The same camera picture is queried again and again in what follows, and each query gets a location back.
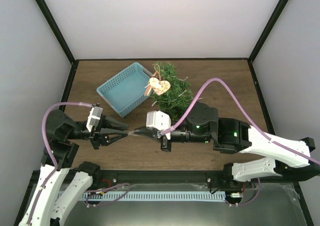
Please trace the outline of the brown heart ornament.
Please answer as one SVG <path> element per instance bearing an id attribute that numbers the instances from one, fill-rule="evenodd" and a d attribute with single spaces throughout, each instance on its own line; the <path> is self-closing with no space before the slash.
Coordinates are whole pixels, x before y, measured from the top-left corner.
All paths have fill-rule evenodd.
<path id="1" fill-rule="evenodd" d="M 149 79 L 148 85 L 157 96 L 161 96 L 171 88 L 171 83 L 161 75 L 161 67 L 158 63 L 154 65 L 155 75 Z"/>

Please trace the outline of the gingerbread figure ornament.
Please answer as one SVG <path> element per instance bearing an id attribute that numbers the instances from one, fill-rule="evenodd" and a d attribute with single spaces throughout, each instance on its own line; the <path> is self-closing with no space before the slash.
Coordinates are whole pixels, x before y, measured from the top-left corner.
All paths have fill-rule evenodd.
<path id="1" fill-rule="evenodd" d="M 158 72 L 156 71 L 153 75 L 152 78 L 157 78 L 158 77 Z M 151 91 L 152 91 L 152 86 L 150 85 L 150 83 L 148 82 L 147 86 L 145 87 L 145 92 L 144 92 L 144 96 L 145 97 L 149 97 L 151 95 Z"/>

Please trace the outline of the small green christmas tree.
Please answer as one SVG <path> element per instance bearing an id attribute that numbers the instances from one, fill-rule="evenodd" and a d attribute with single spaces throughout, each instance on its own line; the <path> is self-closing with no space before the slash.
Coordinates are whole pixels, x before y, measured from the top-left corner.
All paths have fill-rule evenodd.
<path id="1" fill-rule="evenodd" d="M 160 73 L 165 80 L 170 82 L 171 87 L 160 96 L 152 92 L 150 97 L 162 112 L 170 116 L 172 121 L 177 121 L 185 113 L 193 100 L 190 89 L 191 85 L 186 79 L 177 76 L 176 67 L 171 62 L 163 63 L 157 61 L 155 64 L 160 65 Z"/>

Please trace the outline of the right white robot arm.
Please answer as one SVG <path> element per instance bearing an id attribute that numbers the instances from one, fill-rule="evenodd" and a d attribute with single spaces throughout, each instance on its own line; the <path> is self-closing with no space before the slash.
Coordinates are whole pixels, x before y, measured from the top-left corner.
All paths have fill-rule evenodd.
<path id="1" fill-rule="evenodd" d="M 218 116 L 218 109 L 197 102 L 182 123 L 172 132 L 161 135 L 169 127 L 170 117 L 162 111 L 150 111 L 146 126 L 134 130 L 135 135 L 160 142 L 164 152 L 172 150 L 172 143 L 213 143 L 213 149 L 222 154 L 255 154 L 262 158 L 225 164 L 223 184 L 229 188 L 239 182 L 256 178 L 280 177 L 286 181 L 307 181 L 320 174 L 319 164 L 312 162 L 310 152 L 314 140 L 281 138 L 259 132 L 254 126 L 234 118 Z"/>

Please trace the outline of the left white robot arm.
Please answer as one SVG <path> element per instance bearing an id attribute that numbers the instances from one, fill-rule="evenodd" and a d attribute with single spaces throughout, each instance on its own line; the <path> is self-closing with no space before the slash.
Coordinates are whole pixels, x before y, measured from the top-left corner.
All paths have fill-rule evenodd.
<path id="1" fill-rule="evenodd" d="M 47 112 L 42 122 L 45 148 L 39 179 L 19 225 L 62 226 L 84 193 L 102 196 L 115 189 L 114 182 L 102 178 L 99 165 L 85 161 L 79 165 L 63 194 L 58 195 L 79 149 L 73 140 L 90 141 L 97 150 L 126 137 L 128 128 L 128 125 L 103 115 L 98 106 L 91 108 L 87 121 L 74 121 L 58 109 Z"/>

